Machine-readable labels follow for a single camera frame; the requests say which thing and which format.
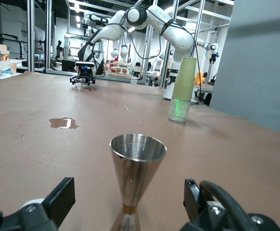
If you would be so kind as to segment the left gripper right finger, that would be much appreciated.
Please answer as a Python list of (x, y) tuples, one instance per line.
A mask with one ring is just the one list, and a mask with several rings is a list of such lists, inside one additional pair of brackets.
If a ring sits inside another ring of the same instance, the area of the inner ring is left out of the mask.
[(183, 205), (189, 222), (180, 231), (245, 231), (245, 212), (220, 186), (186, 179)]

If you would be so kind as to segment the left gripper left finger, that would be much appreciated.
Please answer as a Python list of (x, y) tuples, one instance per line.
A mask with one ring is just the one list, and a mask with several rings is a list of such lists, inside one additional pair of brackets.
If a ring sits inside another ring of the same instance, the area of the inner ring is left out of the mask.
[(2, 231), (59, 231), (74, 203), (74, 178), (66, 177), (46, 198), (30, 200), (4, 217)]

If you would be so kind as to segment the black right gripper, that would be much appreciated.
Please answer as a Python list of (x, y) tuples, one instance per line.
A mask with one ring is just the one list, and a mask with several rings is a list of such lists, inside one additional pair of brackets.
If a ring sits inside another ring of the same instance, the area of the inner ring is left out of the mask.
[(69, 80), (71, 84), (78, 83), (79, 79), (85, 79), (88, 81), (88, 85), (94, 84), (94, 77), (91, 67), (80, 67), (78, 70), (78, 76), (72, 76)]

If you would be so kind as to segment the steel double jigger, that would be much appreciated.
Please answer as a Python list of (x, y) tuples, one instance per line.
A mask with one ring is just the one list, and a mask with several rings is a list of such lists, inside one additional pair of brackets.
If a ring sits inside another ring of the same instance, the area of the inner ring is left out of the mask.
[(159, 140), (143, 134), (123, 134), (109, 143), (122, 198), (110, 231), (141, 231), (138, 204), (167, 153)]

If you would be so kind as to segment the white blue paper cup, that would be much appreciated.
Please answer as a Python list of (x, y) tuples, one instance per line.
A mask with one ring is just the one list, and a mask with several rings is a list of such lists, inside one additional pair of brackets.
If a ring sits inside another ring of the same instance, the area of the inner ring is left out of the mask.
[(5, 77), (11, 75), (11, 63), (9, 62), (0, 62), (0, 74)]

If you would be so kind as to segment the green capped glass shaker bottle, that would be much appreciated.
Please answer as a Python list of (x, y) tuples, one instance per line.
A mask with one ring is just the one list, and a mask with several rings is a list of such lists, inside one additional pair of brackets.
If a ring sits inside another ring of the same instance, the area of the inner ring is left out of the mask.
[(197, 58), (183, 58), (175, 81), (168, 119), (186, 123), (194, 88)]

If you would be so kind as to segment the large liquid puddle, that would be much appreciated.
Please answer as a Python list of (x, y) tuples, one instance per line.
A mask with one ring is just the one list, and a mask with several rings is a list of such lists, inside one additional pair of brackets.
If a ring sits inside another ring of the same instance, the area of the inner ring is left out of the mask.
[(76, 129), (79, 126), (76, 121), (70, 117), (51, 118), (49, 119), (50, 127), (57, 129)]

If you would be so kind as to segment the black computer monitor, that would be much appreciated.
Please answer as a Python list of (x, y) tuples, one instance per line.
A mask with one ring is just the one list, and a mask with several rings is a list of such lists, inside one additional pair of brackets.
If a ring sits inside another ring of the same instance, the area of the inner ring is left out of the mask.
[(34, 29), (35, 29), (35, 54), (44, 54), (45, 31), (36, 26), (34, 27)]

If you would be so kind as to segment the cardboard box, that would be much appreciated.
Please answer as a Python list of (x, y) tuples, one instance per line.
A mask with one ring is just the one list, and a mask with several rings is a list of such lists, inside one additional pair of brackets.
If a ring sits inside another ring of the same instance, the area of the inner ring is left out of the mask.
[(6, 56), (7, 58), (9, 58), (10, 52), (7, 50), (7, 46), (6, 45), (0, 44), (0, 52), (1, 52), (1, 54)]

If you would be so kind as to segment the yellow plush toy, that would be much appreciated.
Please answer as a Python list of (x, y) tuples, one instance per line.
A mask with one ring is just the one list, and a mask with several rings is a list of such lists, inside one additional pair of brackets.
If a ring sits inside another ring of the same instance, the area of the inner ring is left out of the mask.
[(202, 71), (199, 71), (194, 78), (194, 84), (201, 85), (204, 83), (204, 81), (205, 81), (204, 73)]

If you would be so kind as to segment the grey partition panel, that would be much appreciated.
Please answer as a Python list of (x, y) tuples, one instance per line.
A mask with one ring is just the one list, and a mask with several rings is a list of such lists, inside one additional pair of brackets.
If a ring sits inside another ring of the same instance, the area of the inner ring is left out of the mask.
[(210, 106), (280, 132), (280, 0), (234, 0)]

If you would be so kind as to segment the aluminium frame post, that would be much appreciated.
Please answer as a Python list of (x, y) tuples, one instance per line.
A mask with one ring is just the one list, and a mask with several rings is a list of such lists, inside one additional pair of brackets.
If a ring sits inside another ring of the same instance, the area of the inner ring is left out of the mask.
[(153, 36), (153, 27), (147, 26), (144, 60), (143, 60), (143, 81), (144, 81), (145, 85), (147, 85), (147, 70), (148, 70), (148, 63), (149, 63), (149, 57), (150, 57), (149, 55), (150, 55), (152, 36)]
[[(173, 0), (172, 11), (170, 13), (170, 17), (173, 20), (176, 20), (179, 1), (180, 0)], [(165, 45), (166, 46), (165, 46), (165, 50), (164, 50), (163, 65), (162, 65), (162, 70), (161, 70), (161, 74), (160, 74), (160, 87), (161, 88), (166, 88), (165, 87), (166, 86), (166, 76), (167, 76), (167, 69), (168, 69), (168, 62), (169, 62), (169, 58), (170, 58), (170, 48), (171, 48), (171, 44), (169, 43), (168, 40), (166, 40)]]
[(51, 67), (52, 0), (46, 0), (46, 55), (45, 72)]
[(35, 71), (35, 1), (27, 0), (27, 64), (28, 71)]

